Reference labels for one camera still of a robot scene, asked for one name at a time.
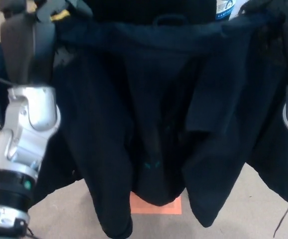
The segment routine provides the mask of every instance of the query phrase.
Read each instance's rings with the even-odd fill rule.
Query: robotic arm
[[[92,14],[77,0],[37,1],[26,11],[26,0],[0,0],[6,21],[0,29],[6,70],[15,85],[0,132],[0,239],[26,235],[28,210],[49,139],[60,125],[51,81],[56,32],[53,14],[69,6]]]

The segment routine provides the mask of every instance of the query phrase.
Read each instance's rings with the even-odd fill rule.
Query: fabric
[[[96,21],[151,25],[161,14],[185,15],[191,24],[209,23],[216,17],[216,0],[85,0]]]
[[[246,162],[288,201],[288,74],[260,55],[256,34],[269,21],[256,14],[177,27],[59,22],[59,41],[78,56],[54,72],[62,124],[35,203],[83,177],[104,232],[125,239],[131,191],[164,205],[187,188],[194,215],[209,227]]]

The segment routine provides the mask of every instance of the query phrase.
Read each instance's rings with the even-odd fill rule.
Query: black jacket
[[[131,191],[164,205],[187,188],[194,215],[209,227],[246,162],[288,201],[288,75],[260,54],[257,37],[269,21],[256,14],[179,27],[59,22],[59,40],[77,57],[54,72],[63,121],[35,202],[74,182],[75,170],[113,239],[131,234]],[[1,115],[4,98],[0,88]]]

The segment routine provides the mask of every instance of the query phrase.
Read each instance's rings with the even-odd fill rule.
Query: yellow tag
[[[34,12],[36,10],[36,5],[32,4],[28,7],[28,12]],[[62,11],[59,14],[56,14],[51,17],[51,21],[59,21],[62,20],[63,18],[70,16],[70,13],[67,10]]]
[[[51,20],[52,21],[59,21],[59,20],[62,20],[63,18],[65,18],[69,15],[70,15],[70,13],[67,10],[64,10],[61,13],[52,16]]]

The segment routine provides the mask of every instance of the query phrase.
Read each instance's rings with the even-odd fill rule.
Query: green indicator light
[[[25,187],[27,190],[31,190],[31,183],[30,183],[30,181],[25,181],[25,182],[24,182],[24,187]]]

